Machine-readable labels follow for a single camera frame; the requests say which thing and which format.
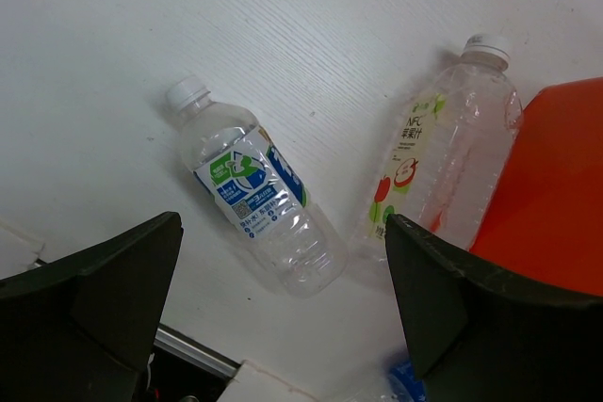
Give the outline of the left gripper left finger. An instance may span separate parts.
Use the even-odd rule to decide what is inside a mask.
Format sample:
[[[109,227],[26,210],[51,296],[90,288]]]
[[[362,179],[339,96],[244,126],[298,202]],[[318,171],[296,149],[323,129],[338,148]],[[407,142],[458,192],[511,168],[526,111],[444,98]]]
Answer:
[[[183,238],[165,212],[1,282],[4,401],[128,401],[146,369]]]

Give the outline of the green white label bottle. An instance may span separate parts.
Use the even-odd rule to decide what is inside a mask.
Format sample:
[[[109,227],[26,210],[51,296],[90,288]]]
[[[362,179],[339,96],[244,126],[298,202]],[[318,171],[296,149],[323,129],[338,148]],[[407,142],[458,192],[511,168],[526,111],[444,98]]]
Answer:
[[[196,76],[166,97],[180,122],[184,165],[259,264],[294,297],[311,297],[337,279],[346,246],[258,118],[212,100]]]

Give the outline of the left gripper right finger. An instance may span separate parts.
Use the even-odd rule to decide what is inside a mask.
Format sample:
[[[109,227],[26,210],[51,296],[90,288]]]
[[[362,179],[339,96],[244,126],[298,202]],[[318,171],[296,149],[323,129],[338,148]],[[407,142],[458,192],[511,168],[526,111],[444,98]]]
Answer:
[[[386,223],[387,262],[416,377],[431,401],[598,401],[602,299]]]

